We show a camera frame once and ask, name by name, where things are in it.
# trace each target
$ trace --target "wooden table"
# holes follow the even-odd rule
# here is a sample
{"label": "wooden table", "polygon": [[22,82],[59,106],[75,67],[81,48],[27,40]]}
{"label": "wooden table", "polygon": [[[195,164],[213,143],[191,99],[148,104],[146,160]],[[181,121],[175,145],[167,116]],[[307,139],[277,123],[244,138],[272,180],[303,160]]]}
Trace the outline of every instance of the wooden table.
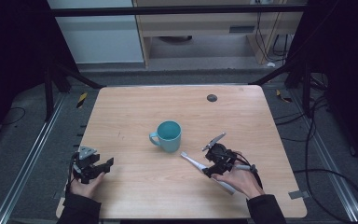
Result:
{"label": "wooden table", "polygon": [[[207,96],[217,96],[209,102]],[[182,126],[178,151],[166,153],[148,139],[165,119]],[[96,193],[101,218],[244,218],[245,196],[229,195],[220,185],[181,158],[213,165],[201,149],[219,141],[254,163],[266,193],[274,194],[286,217],[304,217],[302,199],[288,192],[298,186],[264,92],[258,86],[149,86],[101,89],[81,142],[115,158]],[[61,199],[57,216],[62,212]]]}

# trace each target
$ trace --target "person's right hand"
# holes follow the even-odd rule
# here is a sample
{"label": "person's right hand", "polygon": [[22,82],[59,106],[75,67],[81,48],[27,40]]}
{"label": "person's right hand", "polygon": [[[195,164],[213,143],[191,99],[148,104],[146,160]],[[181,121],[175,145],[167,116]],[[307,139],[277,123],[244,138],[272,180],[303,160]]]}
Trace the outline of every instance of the person's right hand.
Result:
{"label": "person's right hand", "polygon": [[71,183],[71,192],[92,199],[95,190],[103,181],[103,176],[104,172],[100,173],[97,178],[91,179],[89,184],[82,184],[80,179],[74,179]]}
{"label": "person's right hand", "polygon": [[265,194],[250,171],[233,167],[230,172],[225,172],[223,175],[213,174],[212,178],[228,183],[237,191],[244,193],[249,199]]}

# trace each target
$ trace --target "gray floor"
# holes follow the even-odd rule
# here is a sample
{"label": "gray floor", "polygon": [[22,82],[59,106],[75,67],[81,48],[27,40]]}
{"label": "gray floor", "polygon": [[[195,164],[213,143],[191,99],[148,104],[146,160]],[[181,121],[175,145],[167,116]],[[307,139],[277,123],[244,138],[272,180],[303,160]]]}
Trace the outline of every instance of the gray floor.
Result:
{"label": "gray floor", "polygon": [[[188,42],[153,41],[148,68],[118,69],[113,72],[87,73],[85,76],[109,86],[117,85],[188,85],[188,84],[244,84],[268,74],[273,68],[257,64],[249,49],[245,36],[193,36]],[[284,76],[272,80],[263,90],[274,118],[299,112],[296,103],[287,103],[277,97],[276,89],[285,96],[296,98],[301,91],[287,91],[282,87]],[[70,156],[81,141],[84,125],[87,125],[98,91],[70,78],[73,88],[70,93],[55,91],[55,99],[63,97],[57,121],[48,135],[40,155],[26,181],[10,216],[12,223],[54,223],[58,197],[65,184]],[[82,92],[88,97],[82,108],[76,108]],[[314,91],[313,98],[321,95]],[[44,88],[37,86],[19,94],[13,102],[0,129],[0,205],[9,192],[26,161],[45,118]],[[277,119],[279,123],[286,119]],[[324,141],[332,160],[339,171],[358,187],[358,157],[351,156],[349,145],[339,129],[328,106],[316,112],[317,131]],[[278,131],[293,170],[304,169],[305,142],[308,126],[305,119],[287,125],[279,125]],[[323,160],[312,138],[309,149],[309,168],[324,168]],[[296,175],[301,190],[308,189],[303,174]],[[332,180],[326,174],[310,174],[314,197],[337,216],[348,219],[342,202],[336,194]],[[304,200],[308,208],[306,217],[288,220],[291,223],[342,223],[327,215],[312,198]]]}

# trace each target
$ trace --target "black cable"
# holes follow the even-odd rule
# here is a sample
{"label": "black cable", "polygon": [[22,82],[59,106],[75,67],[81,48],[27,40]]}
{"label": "black cable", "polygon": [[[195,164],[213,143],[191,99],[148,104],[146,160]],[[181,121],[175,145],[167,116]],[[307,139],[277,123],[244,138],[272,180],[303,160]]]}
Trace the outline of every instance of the black cable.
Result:
{"label": "black cable", "polygon": [[[278,61],[281,61],[281,59],[275,60],[269,57],[269,53],[267,52],[266,43],[264,42],[263,36],[261,34],[260,30],[260,17],[261,12],[257,12],[257,26],[255,30],[255,43],[257,44],[258,48],[261,50],[261,53],[263,54],[264,59],[266,59],[270,63],[276,63]],[[258,42],[257,36],[260,35],[261,42],[264,46],[264,49],[260,46],[260,43]]]}
{"label": "black cable", "polygon": [[284,41],[284,48],[283,50],[276,50],[275,47],[276,47],[276,44],[278,43],[278,40],[279,40],[279,37],[280,35],[277,35],[277,37],[275,38],[275,41],[274,41],[274,45],[272,46],[272,53],[275,55],[275,56],[278,56],[278,57],[283,57],[282,59],[286,59],[286,54],[287,54],[287,38],[288,38],[289,35],[286,35],[286,38],[285,38],[285,41]]}
{"label": "black cable", "polygon": [[213,154],[214,154],[215,156],[221,156],[221,157],[231,158],[231,159],[234,159],[234,160],[236,160],[236,161],[240,161],[240,162],[242,162],[242,163],[245,164],[245,165],[250,164],[243,156],[242,156],[242,157],[243,157],[245,160],[242,160],[242,159],[239,159],[238,157],[233,157],[233,156],[230,156],[230,155],[227,155],[227,154],[220,154],[220,153],[214,153],[214,152],[213,152]]}
{"label": "black cable", "polygon": [[284,138],[284,137],[282,137],[281,139],[282,139],[282,140],[286,140],[286,141],[291,141],[291,142],[306,142],[306,141],[307,141],[307,139],[297,140],[297,139]]}
{"label": "black cable", "polygon": [[235,151],[233,151],[233,153],[236,154],[236,155],[238,155],[238,156],[240,156],[244,161],[246,161],[246,163],[251,164],[251,163],[248,162],[248,160],[246,160],[246,158],[245,158],[244,156],[242,156],[240,153],[235,152]]}
{"label": "black cable", "polygon": [[69,162],[68,180],[67,180],[66,186],[65,186],[65,194],[68,194],[71,191],[71,184],[72,184],[72,181],[74,181],[74,178],[71,180],[71,177],[72,177],[74,163],[75,163],[75,159],[76,159],[77,155],[78,155],[78,152],[75,152],[72,155],[71,161]]}
{"label": "black cable", "polygon": [[[343,219],[341,217],[338,217],[336,215],[334,215],[332,212],[330,212],[327,208],[325,208],[313,195],[313,192],[312,192],[312,189],[310,187],[310,177],[309,177],[309,172],[312,170],[320,170],[322,171],[323,169],[309,169],[308,168],[308,155],[309,155],[309,146],[310,146],[310,134],[311,134],[311,131],[312,131],[312,127],[314,126],[314,122],[315,122],[315,117],[314,117],[314,113],[315,113],[315,108],[316,108],[316,104],[320,103],[320,102],[315,102],[315,104],[312,106],[312,110],[310,111],[310,129],[309,129],[309,132],[307,134],[307,142],[306,142],[306,146],[305,146],[305,169],[303,170],[304,173],[305,173],[305,176],[306,176],[306,183],[307,183],[307,188],[309,190],[309,193],[310,193],[310,196],[312,197],[312,199],[318,204],[318,206],[320,206],[324,211],[325,213],[327,213],[329,216],[335,218],[336,220],[339,220],[339,221],[342,221],[344,223],[358,223],[358,221],[348,221],[346,219]],[[335,175],[340,175],[336,172],[333,172],[331,171],[332,174],[335,174]],[[347,177],[345,177],[344,175],[340,175],[341,177],[345,178],[346,180],[349,180]],[[352,184],[352,186],[358,191],[358,187],[355,186],[351,181],[349,181],[349,183]]]}
{"label": "black cable", "polygon": [[14,121],[11,121],[11,122],[3,123],[2,125],[14,124],[14,123],[16,123],[16,122],[18,122],[18,121],[20,121],[21,119],[24,118],[24,116],[25,116],[25,109],[24,109],[24,108],[22,108],[22,107],[12,107],[12,108],[10,108],[9,110],[13,110],[13,109],[20,109],[20,110],[22,110],[22,115],[20,116],[20,118],[19,118],[19,119],[15,119]]}
{"label": "black cable", "polygon": [[284,115],[284,116],[281,116],[281,117],[277,117],[277,118],[274,118],[274,119],[285,119],[285,118],[289,118],[289,117],[292,117],[293,115],[297,115],[297,114],[300,114],[299,112],[296,112],[294,114],[290,114],[290,115]]}
{"label": "black cable", "polygon": [[310,80],[312,81],[311,85],[313,89],[316,89],[318,91],[327,91],[327,86],[324,84],[324,77],[322,76],[322,81],[317,79],[314,76],[310,76]]}
{"label": "black cable", "polygon": [[[333,175],[338,175],[339,177],[345,179],[358,193],[358,187],[353,183],[353,181],[351,181],[349,178],[347,178],[345,175],[342,175],[340,173],[337,173],[337,172],[334,172],[334,171],[331,171],[331,170],[326,170],[326,169],[308,169],[308,170],[297,170],[297,171],[294,171],[295,174],[299,174],[299,173],[310,173],[310,172],[321,172],[321,173],[329,173],[329,174],[333,174]],[[319,201],[317,201],[315,199],[315,197],[312,195],[312,199],[315,200],[315,202],[321,206],[321,203]],[[342,222],[346,222],[346,223],[358,223],[358,221],[348,221],[346,219],[342,219],[340,217],[336,217],[335,215],[331,214],[331,212],[329,212],[327,209],[325,209],[325,207],[321,206],[321,208],[327,213],[329,214],[330,216],[336,218],[337,220],[339,221],[342,221]]]}
{"label": "black cable", "polygon": [[[317,103],[317,102],[315,102],[315,104],[314,104],[314,106],[315,106],[315,110],[318,110],[319,108],[322,108],[322,107],[324,107],[324,106],[326,106],[327,104],[324,104],[324,105],[320,105],[319,107],[317,107],[316,105],[317,104],[319,104],[319,103]],[[279,117],[279,118],[276,118],[276,119],[284,119],[284,118],[288,118],[288,117],[291,117],[291,116],[293,116],[293,115],[297,115],[297,114],[299,114],[299,116],[297,116],[297,117],[295,117],[295,118],[293,118],[293,119],[289,119],[289,120],[287,120],[287,121],[284,121],[284,122],[281,122],[281,123],[275,123],[275,125],[276,126],[280,126],[280,125],[284,125],[284,124],[288,124],[288,123],[291,123],[291,122],[293,122],[293,121],[295,121],[295,120],[297,120],[297,119],[301,119],[304,115],[306,115],[306,113],[295,113],[295,114],[291,114],[291,115],[285,115],[285,116],[282,116],[282,117]]]}

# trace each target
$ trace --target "sleeve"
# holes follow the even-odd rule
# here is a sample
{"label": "sleeve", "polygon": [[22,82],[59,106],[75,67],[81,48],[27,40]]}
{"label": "sleeve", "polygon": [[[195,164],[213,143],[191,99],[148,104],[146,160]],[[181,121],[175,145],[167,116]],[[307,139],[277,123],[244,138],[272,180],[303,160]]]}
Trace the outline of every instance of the sleeve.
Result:
{"label": "sleeve", "polygon": [[64,208],[57,224],[98,224],[100,203],[70,193],[65,196],[63,206]]}
{"label": "sleeve", "polygon": [[247,201],[249,213],[255,224],[286,223],[274,195],[265,194]]}

